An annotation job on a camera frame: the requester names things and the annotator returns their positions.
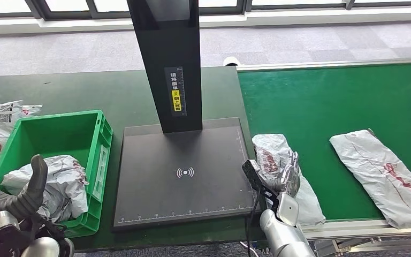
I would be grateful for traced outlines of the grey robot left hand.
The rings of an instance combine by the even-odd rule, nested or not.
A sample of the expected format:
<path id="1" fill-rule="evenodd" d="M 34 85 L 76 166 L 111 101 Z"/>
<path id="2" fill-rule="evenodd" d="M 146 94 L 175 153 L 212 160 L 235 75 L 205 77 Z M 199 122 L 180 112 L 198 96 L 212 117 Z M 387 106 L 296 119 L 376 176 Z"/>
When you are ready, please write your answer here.
<path id="1" fill-rule="evenodd" d="M 18 195 L 10 195 L 0 190 L 0 211 L 7 211 L 18 220 L 34 215 L 42 206 L 48 166 L 41 155 L 31 158 L 32 176 L 27 187 Z"/>

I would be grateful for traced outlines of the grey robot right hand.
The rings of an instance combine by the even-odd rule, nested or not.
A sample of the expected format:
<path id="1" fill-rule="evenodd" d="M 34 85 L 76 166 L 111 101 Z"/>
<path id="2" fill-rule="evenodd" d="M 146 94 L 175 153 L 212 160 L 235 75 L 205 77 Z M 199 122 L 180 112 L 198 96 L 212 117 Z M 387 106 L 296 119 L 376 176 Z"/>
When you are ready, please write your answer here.
<path id="1" fill-rule="evenodd" d="M 277 170 L 262 171 L 261 175 L 268 185 L 268 188 L 274 192 L 287 193 L 295 197 L 300 188 L 297 152 L 289 150 L 284 158 L 280 158 Z"/>

